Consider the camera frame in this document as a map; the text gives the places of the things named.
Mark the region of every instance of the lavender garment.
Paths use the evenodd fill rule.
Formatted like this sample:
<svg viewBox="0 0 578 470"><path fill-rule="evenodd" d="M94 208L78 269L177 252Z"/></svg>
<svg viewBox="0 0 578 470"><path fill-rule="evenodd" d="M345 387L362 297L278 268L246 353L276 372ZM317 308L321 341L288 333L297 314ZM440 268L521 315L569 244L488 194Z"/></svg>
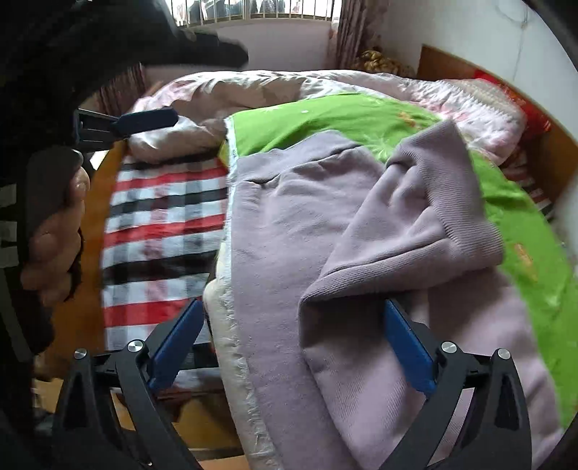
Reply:
<svg viewBox="0 0 578 470"><path fill-rule="evenodd" d="M239 159L235 183L235 317L285 470L376 470L418 413L423 397L382 334L390 293L440 340L512 352L534 464L549 453L561 433L553 384L525 306L495 268L499 234L451 122L404 140L387 167L326 131ZM455 442L467 398L435 459Z"/></svg>

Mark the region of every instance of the red pillow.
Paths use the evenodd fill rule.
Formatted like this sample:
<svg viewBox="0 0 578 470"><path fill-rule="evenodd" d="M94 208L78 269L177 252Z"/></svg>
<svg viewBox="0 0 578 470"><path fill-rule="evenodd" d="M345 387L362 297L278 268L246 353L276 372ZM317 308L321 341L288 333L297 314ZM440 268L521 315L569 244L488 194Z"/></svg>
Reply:
<svg viewBox="0 0 578 470"><path fill-rule="evenodd" d="M524 111L524 114L526 114L526 118L528 119L528 123L526 124L526 130L522 135L522 141L533 139L534 137L538 137L539 135L542 135L550 130L552 125L550 120L548 120L546 115L540 111L538 107L523 99L519 94L517 94L509 86L502 83L496 77L488 74L487 72L484 72L483 70L476 70L474 78L481 78L486 82L498 85L501 90L506 93L506 95L514 103L516 103L522 109L522 111Z"/></svg>

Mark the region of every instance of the red stripe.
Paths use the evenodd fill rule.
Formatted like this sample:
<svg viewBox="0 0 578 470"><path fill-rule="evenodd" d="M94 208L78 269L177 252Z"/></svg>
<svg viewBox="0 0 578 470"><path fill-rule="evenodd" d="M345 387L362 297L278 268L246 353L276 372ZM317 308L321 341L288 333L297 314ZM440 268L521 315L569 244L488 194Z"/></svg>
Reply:
<svg viewBox="0 0 578 470"><path fill-rule="evenodd" d="M181 173L167 173L156 178L135 178L127 181L118 181L115 191L126 191L135 188L149 188L150 186L165 185L167 183L181 183L183 181L198 181L227 176L227 169L219 164L216 168L202 171L183 171Z"/></svg>
<svg viewBox="0 0 578 470"><path fill-rule="evenodd" d="M175 318L189 299L131 303L103 309L105 327L151 325Z"/></svg>
<svg viewBox="0 0 578 470"><path fill-rule="evenodd" d="M142 225L131 229L105 233L103 246L104 248L108 248L129 241L152 240L154 238L172 237L174 235L188 235L190 233L221 230L224 224L225 214L217 214L201 219L192 219L187 222Z"/></svg>

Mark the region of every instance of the human hand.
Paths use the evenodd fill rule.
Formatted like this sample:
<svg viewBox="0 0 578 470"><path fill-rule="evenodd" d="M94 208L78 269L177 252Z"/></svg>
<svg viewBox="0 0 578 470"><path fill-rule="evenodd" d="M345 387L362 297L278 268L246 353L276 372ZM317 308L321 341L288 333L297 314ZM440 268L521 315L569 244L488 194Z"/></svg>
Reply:
<svg viewBox="0 0 578 470"><path fill-rule="evenodd" d="M30 239L29 261L20 282L25 290L38 291L45 307L64 301L70 294L68 270L80 251L78 229L89 188L90 179L80 168L71 179L67 206L46 219Z"/></svg>

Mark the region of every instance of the window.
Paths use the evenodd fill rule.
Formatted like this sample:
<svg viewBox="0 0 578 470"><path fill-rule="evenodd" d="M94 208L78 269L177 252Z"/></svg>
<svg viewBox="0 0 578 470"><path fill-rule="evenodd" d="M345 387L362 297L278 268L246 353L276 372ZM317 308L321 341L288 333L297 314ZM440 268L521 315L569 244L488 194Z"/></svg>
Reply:
<svg viewBox="0 0 578 470"><path fill-rule="evenodd" d="M337 20L341 0L165 0L178 26L252 18Z"/></svg>

